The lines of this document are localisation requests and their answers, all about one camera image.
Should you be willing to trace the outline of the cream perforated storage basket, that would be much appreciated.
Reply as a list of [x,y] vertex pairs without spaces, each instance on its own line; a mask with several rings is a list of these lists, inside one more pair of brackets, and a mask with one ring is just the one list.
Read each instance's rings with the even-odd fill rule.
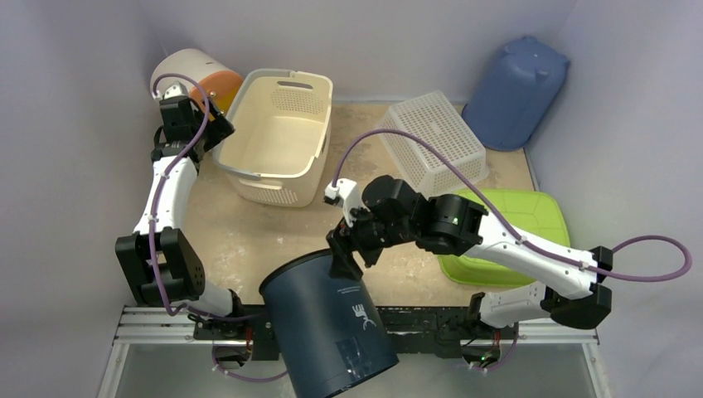
[[331,137],[332,81],[304,71],[250,72],[226,115],[234,128],[213,160],[244,199],[304,207],[316,194]]

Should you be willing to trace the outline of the black cylindrical bucket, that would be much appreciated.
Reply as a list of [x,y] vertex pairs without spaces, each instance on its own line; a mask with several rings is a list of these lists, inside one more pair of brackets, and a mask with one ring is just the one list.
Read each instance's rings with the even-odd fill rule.
[[333,397],[400,359],[362,281],[328,274],[330,250],[278,267],[259,286],[298,397]]

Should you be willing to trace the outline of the white lattice plastic basket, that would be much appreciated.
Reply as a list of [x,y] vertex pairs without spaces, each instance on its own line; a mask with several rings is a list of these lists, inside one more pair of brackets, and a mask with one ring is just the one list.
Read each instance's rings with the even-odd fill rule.
[[[471,183],[489,175],[486,149],[440,90],[391,105],[377,123],[421,139],[443,155]],[[380,136],[402,178],[425,197],[466,185],[424,146],[396,134]]]

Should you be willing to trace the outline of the blue plastic bucket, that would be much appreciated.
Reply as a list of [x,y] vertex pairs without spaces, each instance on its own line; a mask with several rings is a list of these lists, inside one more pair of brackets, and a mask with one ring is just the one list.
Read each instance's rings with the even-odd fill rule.
[[560,92],[570,58],[534,36],[509,41],[493,57],[461,116],[481,144],[525,147]]

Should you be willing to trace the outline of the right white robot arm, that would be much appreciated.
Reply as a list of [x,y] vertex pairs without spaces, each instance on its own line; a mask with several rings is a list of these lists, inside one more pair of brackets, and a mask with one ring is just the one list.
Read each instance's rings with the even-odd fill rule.
[[558,245],[512,226],[475,201],[455,194],[426,198],[388,175],[364,189],[340,178],[325,187],[323,200],[343,213],[326,237],[333,278],[359,281],[363,271],[357,255],[370,268],[384,249],[407,243],[434,255],[487,260],[532,278],[520,288],[472,296],[465,325],[475,337],[538,318],[590,330],[612,311],[612,292],[598,276],[612,268],[609,249]]

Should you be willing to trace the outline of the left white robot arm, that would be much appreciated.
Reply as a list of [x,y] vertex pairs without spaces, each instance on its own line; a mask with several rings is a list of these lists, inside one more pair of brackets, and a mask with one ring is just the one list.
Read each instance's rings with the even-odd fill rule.
[[133,233],[116,240],[115,254],[137,303],[215,319],[218,332],[236,339],[247,328],[241,301],[233,290],[206,280],[204,266],[182,231],[204,154],[234,129],[210,98],[164,95],[159,106],[162,126],[151,152],[149,198]]

